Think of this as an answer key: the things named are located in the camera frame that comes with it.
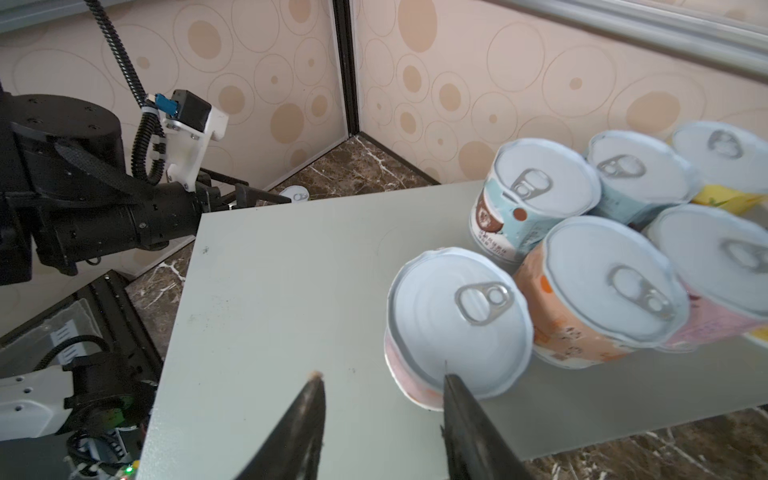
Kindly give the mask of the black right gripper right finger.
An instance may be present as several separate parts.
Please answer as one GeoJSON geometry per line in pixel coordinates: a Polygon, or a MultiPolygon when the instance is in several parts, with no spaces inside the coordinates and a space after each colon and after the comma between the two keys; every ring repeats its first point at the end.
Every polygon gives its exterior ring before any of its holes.
{"type": "Polygon", "coordinates": [[[443,418],[450,479],[533,478],[456,374],[444,378],[443,418]]]}

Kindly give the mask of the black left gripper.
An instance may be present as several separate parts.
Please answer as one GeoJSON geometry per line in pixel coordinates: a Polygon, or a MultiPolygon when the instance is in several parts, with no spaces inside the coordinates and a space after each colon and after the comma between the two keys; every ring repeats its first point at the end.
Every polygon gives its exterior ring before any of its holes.
{"type": "Polygon", "coordinates": [[[200,182],[194,192],[186,191],[178,183],[162,185],[154,190],[150,199],[126,205],[128,248],[161,250],[171,240],[196,235],[204,213],[228,208],[227,196],[212,186],[214,182],[235,186],[237,209],[253,208],[259,202],[292,202],[289,197],[250,187],[245,180],[210,169],[200,170],[200,182]]]}

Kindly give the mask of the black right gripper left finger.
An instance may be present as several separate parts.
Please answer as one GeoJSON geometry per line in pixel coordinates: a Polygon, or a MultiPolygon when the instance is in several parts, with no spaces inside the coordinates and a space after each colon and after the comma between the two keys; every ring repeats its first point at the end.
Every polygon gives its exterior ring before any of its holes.
{"type": "Polygon", "coordinates": [[[236,479],[316,479],[325,421],[325,384],[314,371],[236,479]]]}

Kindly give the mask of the purple white label can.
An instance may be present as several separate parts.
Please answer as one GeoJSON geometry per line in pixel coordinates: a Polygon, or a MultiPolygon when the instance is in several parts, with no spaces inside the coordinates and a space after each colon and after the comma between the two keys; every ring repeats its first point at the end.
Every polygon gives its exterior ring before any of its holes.
{"type": "Polygon", "coordinates": [[[384,355],[400,391],[443,408],[455,374],[478,400],[508,391],[527,369],[534,327],[512,277],[487,257],[451,247],[407,262],[387,296],[384,355]]]}

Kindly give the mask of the orange white label can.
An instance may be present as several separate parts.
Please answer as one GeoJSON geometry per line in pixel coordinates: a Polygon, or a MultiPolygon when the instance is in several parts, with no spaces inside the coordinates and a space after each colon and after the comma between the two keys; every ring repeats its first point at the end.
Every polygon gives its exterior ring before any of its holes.
{"type": "Polygon", "coordinates": [[[640,233],[601,217],[555,225],[514,280],[527,300],[534,354],[564,369],[660,347],[690,317],[669,259],[640,233]]]}

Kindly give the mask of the teal brown label can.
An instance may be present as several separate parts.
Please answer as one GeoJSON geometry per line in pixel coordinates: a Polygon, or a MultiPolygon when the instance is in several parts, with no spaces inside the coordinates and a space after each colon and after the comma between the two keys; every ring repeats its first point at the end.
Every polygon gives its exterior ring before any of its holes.
{"type": "Polygon", "coordinates": [[[515,140],[495,156],[470,231],[484,254],[514,270],[555,225],[600,198],[598,173],[581,154],[550,140],[515,140]]]}

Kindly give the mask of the pink label can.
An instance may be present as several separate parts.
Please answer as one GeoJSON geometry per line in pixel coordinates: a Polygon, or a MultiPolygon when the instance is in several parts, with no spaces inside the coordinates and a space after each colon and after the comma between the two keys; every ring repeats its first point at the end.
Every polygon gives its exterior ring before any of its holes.
{"type": "Polygon", "coordinates": [[[668,208],[643,234],[673,265],[690,315],[659,346],[667,353],[696,348],[767,326],[767,230],[725,210],[668,208]]]}

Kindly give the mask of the light blue bear can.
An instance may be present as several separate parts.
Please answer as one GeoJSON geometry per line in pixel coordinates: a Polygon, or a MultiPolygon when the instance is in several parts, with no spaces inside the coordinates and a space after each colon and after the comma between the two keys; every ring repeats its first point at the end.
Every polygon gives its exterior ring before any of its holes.
{"type": "Polygon", "coordinates": [[[602,189],[590,213],[638,231],[663,210],[689,203],[704,186],[698,170],[672,147],[636,132],[595,135],[585,159],[602,189]]]}

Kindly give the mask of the yellow fruit label can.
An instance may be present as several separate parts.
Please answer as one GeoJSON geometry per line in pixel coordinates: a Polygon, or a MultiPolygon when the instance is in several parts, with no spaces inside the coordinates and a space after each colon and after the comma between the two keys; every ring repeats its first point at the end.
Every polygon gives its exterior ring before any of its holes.
{"type": "Polygon", "coordinates": [[[767,200],[767,141],[754,133],[699,121],[675,130],[668,143],[702,178],[695,204],[742,215],[767,200]]]}

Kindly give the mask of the yellow orange label can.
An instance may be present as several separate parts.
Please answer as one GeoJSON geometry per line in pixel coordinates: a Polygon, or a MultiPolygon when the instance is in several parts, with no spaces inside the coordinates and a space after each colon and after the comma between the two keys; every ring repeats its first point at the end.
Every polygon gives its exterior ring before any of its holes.
{"type": "Polygon", "coordinates": [[[745,333],[743,337],[752,343],[767,349],[768,348],[768,328],[761,327],[751,332],[745,333]]]}

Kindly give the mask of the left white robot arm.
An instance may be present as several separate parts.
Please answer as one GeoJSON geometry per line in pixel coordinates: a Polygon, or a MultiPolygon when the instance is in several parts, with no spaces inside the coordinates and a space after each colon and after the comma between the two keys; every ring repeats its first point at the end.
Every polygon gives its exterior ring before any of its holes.
{"type": "Polygon", "coordinates": [[[285,197],[206,169],[227,116],[187,90],[148,94],[103,5],[88,3],[141,119],[125,152],[118,118],[59,95],[1,96],[1,281],[40,263],[67,276],[126,250],[160,251],[210,212],[285,197]]]}

